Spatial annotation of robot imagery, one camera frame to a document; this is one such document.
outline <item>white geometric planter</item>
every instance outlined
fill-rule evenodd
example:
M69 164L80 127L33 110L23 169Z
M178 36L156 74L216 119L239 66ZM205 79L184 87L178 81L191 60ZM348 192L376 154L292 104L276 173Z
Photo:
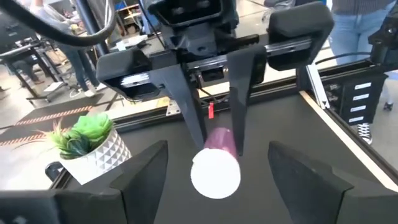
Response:
M130 158L129 149L113 128L104 143L91 153L72 160L60 159L60 162L83 185Z

